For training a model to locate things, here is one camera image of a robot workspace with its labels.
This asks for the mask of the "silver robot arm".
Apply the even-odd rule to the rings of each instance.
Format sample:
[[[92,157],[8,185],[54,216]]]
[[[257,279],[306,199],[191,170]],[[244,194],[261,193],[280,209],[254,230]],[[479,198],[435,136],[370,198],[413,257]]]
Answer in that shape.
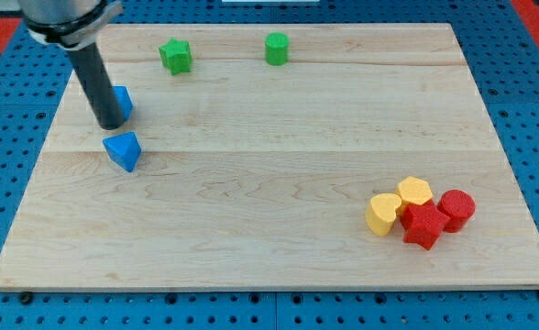
[[[120,1],[18,0],[29,35],[43,45],[81,50],[96,41],[111,20],[123,13]]]

